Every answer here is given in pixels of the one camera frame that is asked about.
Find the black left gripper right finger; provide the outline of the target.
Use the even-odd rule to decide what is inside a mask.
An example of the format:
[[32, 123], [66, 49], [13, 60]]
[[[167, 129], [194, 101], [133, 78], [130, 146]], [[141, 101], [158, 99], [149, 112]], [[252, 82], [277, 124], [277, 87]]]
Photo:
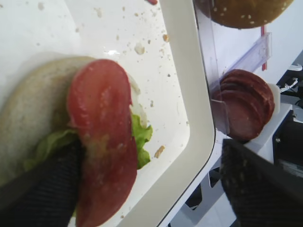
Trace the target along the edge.
[[303, 180], [224, 139], [221, 184], [241, 227], [301, 227]]

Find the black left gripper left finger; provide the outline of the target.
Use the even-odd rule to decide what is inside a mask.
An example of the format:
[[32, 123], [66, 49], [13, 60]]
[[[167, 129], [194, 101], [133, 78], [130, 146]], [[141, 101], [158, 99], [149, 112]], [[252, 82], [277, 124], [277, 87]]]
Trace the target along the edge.
[[66, 227], [78, 201], [83, 147], [64, 146], [0, 188], [2, 227]]

